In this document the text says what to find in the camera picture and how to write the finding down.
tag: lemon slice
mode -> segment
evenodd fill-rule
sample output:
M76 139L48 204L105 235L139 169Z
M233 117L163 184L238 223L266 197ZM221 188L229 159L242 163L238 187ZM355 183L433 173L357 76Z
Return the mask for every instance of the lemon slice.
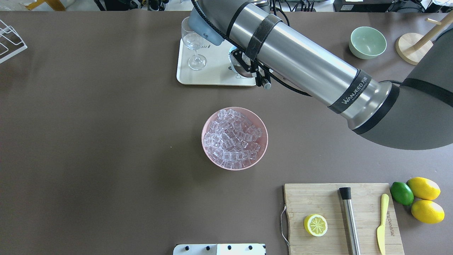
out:
M304 219L305 230L314 236L323 236L327 232L327 221L319 214L310 214Z

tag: yellow knife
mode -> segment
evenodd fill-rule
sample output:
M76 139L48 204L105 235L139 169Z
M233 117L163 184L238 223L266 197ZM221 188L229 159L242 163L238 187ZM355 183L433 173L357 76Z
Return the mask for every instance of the yellow knife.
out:
M389 195L382 194L381 196L381 225L377 227L377 245L382 255L386 255L386 216L389 208Z

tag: mint green bowl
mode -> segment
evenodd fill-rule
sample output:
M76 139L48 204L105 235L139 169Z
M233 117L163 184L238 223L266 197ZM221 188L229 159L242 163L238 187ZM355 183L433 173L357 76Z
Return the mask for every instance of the mint green bowl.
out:
M349 49L360 59L373 59L387 48L384 35L372 27L358 27L351 33Z

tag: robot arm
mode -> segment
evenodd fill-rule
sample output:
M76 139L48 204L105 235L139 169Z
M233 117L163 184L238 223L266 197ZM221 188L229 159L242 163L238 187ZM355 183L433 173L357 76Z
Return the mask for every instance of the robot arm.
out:
M198 4L200 12L191 14L193 28L201 27L195 22L196 14L209 20L221 34L245 49L250 59L258 59L343 116L360 136L410 150L453 143L453 75L448 62L453 56L448 45L453 31L441 36L409 78L396 86L373 80L249 1L193 3ZM195 31L220 44L218 37L209 38L205 30ZM435 68L427 69L430 64Z

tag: knife handle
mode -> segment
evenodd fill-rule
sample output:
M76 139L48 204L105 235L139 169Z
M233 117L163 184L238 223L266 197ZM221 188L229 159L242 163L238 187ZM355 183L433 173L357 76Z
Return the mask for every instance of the knife handle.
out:
M386 221L387 209L389 209L389 195L382 194L381 196L381 225Z

